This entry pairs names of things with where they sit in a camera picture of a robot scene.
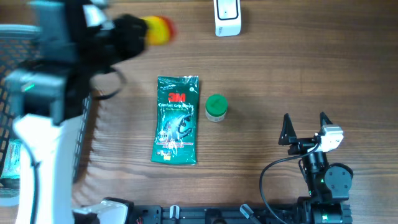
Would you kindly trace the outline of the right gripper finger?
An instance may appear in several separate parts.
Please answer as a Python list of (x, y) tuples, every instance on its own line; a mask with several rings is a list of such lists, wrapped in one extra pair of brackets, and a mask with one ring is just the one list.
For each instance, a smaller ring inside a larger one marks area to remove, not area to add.
[(295, 133), (290, 115), (286, 113), (282, 123), (282, 130), (278, 140), (278, 145), (291, 145), (297, 143), (297, 135)]
[(329, 117), (326, 115), (325, 112), (320, 113), (320, 127), (322, 128), (324, 125), (332, 125), (333, 123), (329, 119)]

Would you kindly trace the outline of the yellow bottle green cap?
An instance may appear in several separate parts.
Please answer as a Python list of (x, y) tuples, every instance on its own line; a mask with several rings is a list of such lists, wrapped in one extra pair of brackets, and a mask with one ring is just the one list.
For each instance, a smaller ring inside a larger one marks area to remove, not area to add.
[(147, 45), (169, 44), (177, 35), (177, 28), (173, 21), (164, 16), (142, 17), (147, 25), (145, 41)]

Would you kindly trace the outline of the green lid small jar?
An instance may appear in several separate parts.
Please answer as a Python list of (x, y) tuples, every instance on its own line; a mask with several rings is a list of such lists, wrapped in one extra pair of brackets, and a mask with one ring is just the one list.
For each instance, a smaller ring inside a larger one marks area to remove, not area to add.
[(211, 95), (205, 104), (206, 117), (212, 122), (220, 122), (225, 119), (228, 110), (228, 101), (223, 95)]

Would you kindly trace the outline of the green 3M gloves packet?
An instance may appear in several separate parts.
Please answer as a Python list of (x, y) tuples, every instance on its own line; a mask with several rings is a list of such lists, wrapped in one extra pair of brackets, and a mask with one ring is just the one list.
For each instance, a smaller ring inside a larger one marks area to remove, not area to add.
[(157, 122), (152, 162), (169, 165), (197, 163), (197, 76), (157, 79)]

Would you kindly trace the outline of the teal wet wipes pack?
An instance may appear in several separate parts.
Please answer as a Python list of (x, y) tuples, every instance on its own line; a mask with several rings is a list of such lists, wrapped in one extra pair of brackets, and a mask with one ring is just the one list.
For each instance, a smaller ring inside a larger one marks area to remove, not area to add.
[(21, 141), (11, 139), (6, 152), (6, 159), (2, 170), (2, 179), (18, 179), (20, 177)]

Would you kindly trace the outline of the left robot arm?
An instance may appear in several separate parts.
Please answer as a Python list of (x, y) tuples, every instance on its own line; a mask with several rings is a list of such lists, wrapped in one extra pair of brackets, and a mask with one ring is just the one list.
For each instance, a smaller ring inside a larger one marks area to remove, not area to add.
[(31, 1), (40, 55), (6, 77), (22, 141), (18, 223), (75, 223), (73, 159), (91, 79), (114, 71), (146, 47), (148, 23), (130, 14), (115, 19), (106, 3)]

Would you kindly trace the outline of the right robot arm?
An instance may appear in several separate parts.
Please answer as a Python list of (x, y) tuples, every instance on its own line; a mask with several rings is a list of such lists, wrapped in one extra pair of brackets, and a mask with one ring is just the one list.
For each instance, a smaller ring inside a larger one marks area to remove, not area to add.
[(349, 199), (353, 170), (342, 163), (330, 164), (326, 154), (342, 143), (340, 126), (320, 113), (320, 130), (311, 138), (298, 138), (291, 118), (284, 115), (280, 145), (288, 145), (288, 155), (300, 156), (299, 169), (308, 187), (308, 197), (299, 197), (287, 223), (352, 223)]

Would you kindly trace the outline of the white barcode scanner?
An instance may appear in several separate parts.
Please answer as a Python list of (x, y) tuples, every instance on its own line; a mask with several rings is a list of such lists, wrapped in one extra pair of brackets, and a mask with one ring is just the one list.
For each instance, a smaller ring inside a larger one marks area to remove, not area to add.
[(215, 35), (217, 37), (236, 36), (241, 33), (241, 1), (214, 0)]

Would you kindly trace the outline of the grey plastic mesh basket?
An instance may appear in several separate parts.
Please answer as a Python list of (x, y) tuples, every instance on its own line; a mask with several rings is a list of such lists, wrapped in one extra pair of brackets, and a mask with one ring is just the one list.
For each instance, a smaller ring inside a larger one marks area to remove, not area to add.
[(90, 68), (60, 26), (1, 26), (1, 175), (11, 139), (21, 141), (20, 177), (1, 178), (1, 203), (71, 209), (93, 97)]

